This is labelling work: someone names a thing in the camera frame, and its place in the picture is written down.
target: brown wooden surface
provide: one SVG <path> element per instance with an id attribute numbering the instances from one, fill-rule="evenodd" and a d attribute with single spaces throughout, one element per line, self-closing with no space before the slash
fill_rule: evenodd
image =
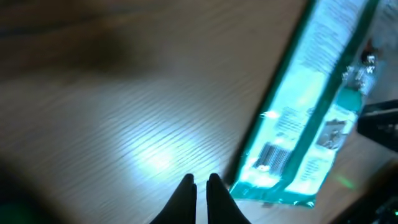
<path id="1" fill-rule="evenodd" d="M 206 223 L 205 182 L 225 173 L 305 1 L 15 2 L 0 4 L 0 156 L 73 223 L 147 223 L 191 172 Z M 253 223 L 327 223 L 392 155 L 354 133 L 314 210 L 238 205 Z"/>

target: green light spot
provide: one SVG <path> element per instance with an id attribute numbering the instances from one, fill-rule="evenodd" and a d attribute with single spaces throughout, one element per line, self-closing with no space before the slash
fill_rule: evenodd
<path id="1" fill-rule="evenodd" d="M 336 180 L 349 189 L 355 189 L 354 184 L 342 175 L 335 175 Z"/>

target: green and white package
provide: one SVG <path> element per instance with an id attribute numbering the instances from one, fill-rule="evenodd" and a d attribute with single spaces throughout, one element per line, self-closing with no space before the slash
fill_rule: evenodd
<path id="1" fill-rule="evenodd" d="M 245 145 L 235 199 L 314 206 L 382 70 L 386 37 L 397 37 L 382 26 L 396 3 L 309 1 Z"/>

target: wood grain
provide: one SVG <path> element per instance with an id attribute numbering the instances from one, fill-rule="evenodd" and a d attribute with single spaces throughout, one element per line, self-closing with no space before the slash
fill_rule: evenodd
<path id="1" fill-rule="evenodd" d="M 73 223 L 148 223 L 191 172 L 197 223 L 206 223 L 205 182 L 225 172 L 304 4 L 26 0 L 0 8 L 1 157 Z M 327 223 L 391 156 L 352 134 L 314 210 L 238 204 L 253 223 Z"/>

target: plastic package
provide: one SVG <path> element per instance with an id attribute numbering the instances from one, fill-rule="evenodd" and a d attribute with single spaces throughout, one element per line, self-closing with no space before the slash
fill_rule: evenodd
<path id="1" fill-rule="evenodd" d="M 235 199 L 314 207 L 395 44 L 397 18 L 397 1 L 309 2 L 245 146 Z"/>

